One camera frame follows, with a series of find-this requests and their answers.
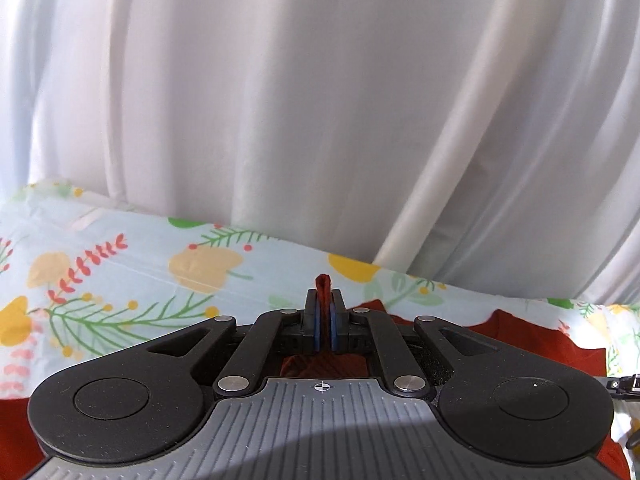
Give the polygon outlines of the white curtain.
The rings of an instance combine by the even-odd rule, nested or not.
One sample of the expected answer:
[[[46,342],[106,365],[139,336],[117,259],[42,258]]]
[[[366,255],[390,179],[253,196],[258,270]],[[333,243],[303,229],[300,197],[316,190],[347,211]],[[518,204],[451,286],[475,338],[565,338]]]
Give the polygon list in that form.
[[[639,0],[1,0],[1,192],[63,177],[515,297],[639,298]]]

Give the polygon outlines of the red knit garment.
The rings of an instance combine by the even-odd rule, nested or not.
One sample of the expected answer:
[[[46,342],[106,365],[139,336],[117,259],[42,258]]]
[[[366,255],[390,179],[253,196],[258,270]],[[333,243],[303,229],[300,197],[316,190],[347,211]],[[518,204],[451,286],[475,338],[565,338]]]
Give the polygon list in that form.
[[[626,479],[602,350],[503,311],[463,327],[382,302],[364,351],[293,348],[281,309],[61,370],[1,405],[6,479]]]

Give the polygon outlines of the floral light blue bedsheet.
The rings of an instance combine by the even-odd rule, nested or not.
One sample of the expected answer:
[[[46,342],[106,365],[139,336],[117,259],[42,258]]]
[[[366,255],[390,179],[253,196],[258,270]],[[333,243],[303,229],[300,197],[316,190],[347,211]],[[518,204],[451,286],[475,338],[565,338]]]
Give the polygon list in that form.
[[[320,274],[346,304],[470,326],[506,311],[603,349],[611,376],[639,369],[636,304],[470,292],[219,223],[142,214],[67,183],[29,185],[1,208],[1,395],[218,314],[250,324],[300,307]]]

